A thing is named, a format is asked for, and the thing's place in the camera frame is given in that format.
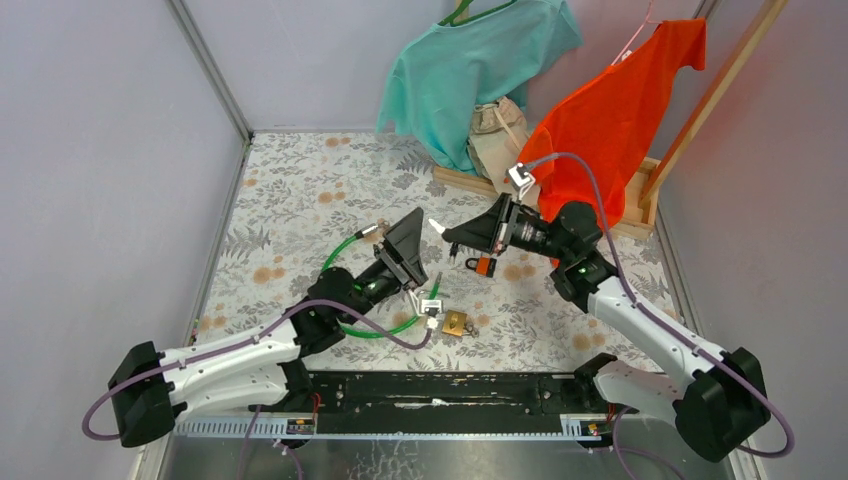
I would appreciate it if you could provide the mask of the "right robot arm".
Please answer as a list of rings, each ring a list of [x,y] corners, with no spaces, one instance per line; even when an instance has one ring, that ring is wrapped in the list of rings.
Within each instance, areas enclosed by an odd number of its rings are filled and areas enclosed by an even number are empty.
[[[634,407],[674,426],[701,458],[719,462],[771,419],[759,360],[700,337],[626,281],[621,267],[597,249],[601,226],[593,207],[573,201],[552,221],[502,194],[461,225],[435,230],[449,244],[499,255],[509,247],[556,261],[557,293],[582,312],[615,328],[661,369],[653,374],[600,355],[578,369],[575,402],[597,412],[608,403]]]

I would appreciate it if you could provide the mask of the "brass padlock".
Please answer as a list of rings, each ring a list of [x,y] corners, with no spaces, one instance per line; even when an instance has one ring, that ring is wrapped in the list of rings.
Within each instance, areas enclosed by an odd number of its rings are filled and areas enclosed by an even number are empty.
[[[449,336],[461,337],[466,332],[468,314],[460,302],[450,296],[443,298],[443,315],[440,331]]]

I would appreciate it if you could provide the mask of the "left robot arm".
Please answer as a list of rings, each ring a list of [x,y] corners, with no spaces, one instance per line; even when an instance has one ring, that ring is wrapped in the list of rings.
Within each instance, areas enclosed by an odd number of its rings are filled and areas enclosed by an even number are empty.
[[[93,414],[87,412],[85,435],[133,448],[218,410],[274,404],[301,409],[311,392],[305,357],[340,342],[346,327],[355,324],[395,337],[366,315],[426,282],[420,258],[423,223],[423,210],[412,210],[385,231],[374,248],[374,262],[361,274],[340,267],[322,271],[305,297],[276,320],[190,347],[159,350],[151,341],[133,346],[95,403],[111,405],[117,433],[95,433]]]

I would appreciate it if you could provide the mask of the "orange black padlock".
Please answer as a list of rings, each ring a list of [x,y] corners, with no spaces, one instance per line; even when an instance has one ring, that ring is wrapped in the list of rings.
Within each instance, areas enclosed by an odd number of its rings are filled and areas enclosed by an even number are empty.
[[[465,268],[480,276],[493,278],[497,268],[497,262],[498,260],[492,257],[471,257],[465,260]]]

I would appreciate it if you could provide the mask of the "green cable lock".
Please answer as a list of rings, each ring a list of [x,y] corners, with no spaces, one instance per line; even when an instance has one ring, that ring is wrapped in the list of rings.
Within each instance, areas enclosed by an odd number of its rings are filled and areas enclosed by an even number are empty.
[[[324,271],[324,270],[327,270],[328,268],[330,268],[333,265],[334,261],[337,259],[337,257],[344,250],[346,250],[348,247],[350,247],[353,243],[360,241],[360,240],[364,240],[366,237],[370,236],[372,234],[372,232],[376,229],[376,225],[377,225],[377,223],[369,225],[368,227],[365,227],[361,230],[356,231],[351,236],[349,236],[348,238],[343,240],[342,243],[339,244],[331,252],[331,254],[328,256],[328,258],[324,261],[324,263],[321,267],[321,271]],[[427,298],[433,299],[433,298],[437,298],[439,296],[439,289],[440,289],[441,281],[442,281],[442,273],[438,273],[437,276],[436,276],[436,279],[434,280],[432,288],[428,291],[428,297]],[[404,332],[404,331],[412,328],[419,321],[419,319],[420,319],[419,315],[412,315],[409,318],[406,318],[404,323],[402,323],[399,326],[396,326],[394,328],[389,329],[388,332],[392,335],[396,335],[396,334],[399,334],[401,332]],[[358,329],[354,329],[354,328],[351,328],[351,327],[345,327],[345,326],[342,326],[342,330],[349,336],[353,336],[353,337],[356,337],[356,338],[362,338],[362,339],[378,339],[378,338],[384,338],[385,337],[384,334],[377,332],[377,331],[358,330]]]

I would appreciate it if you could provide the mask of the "small silver keys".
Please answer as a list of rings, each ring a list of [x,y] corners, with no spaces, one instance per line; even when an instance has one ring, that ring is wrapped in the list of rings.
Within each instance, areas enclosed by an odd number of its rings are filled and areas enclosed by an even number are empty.
[[[469,335],[473,338],[477,338],[479,336],[479,329],[471,321],[468,321],[464,324],[463,332],[465,335]]]

